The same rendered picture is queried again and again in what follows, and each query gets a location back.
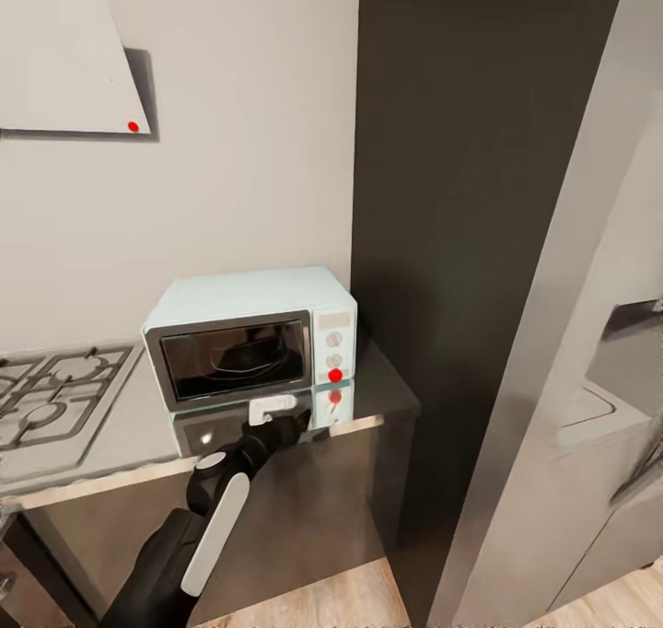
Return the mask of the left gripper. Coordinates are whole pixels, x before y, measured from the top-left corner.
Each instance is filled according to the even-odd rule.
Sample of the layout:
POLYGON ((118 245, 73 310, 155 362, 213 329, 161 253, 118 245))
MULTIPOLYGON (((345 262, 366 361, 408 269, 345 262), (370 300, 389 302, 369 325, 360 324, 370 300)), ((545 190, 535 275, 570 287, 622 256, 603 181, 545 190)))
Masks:
POLYGON ((242 427, 243 437, 254 437, 265 450, 266 459, 281 447, 292 447, 298 443, 299 434, 308 429, 310 410, 306 409, 296 419, 293 415, 276 416, 272 421, 252 425, 245 422, 242 427))

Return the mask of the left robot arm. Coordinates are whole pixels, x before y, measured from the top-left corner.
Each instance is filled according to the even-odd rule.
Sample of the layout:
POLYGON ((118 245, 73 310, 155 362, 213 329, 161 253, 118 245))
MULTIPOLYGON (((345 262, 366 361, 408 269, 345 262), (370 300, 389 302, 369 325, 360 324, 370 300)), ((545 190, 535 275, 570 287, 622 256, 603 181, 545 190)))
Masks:
POLYGON ((220 553, 250 494, 250 481, 281 447, 298 443, 310 410, 272 418, 297 406, 295 395, 250 400, 250 421, 238 443, 226 444, 194 466, 190 510, 174 508, 145 543, 135 569, 97 628, 186 628, 220 553))

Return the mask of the microwave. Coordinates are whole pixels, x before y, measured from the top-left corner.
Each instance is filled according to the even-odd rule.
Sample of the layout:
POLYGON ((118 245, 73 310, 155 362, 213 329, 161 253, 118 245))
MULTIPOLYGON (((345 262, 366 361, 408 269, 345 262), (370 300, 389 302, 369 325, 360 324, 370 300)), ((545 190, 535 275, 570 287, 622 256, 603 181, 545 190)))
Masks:
POLYGON ((350 379, 357 306, 327 266, 181 277, 141 336, 182 413, 350 379))

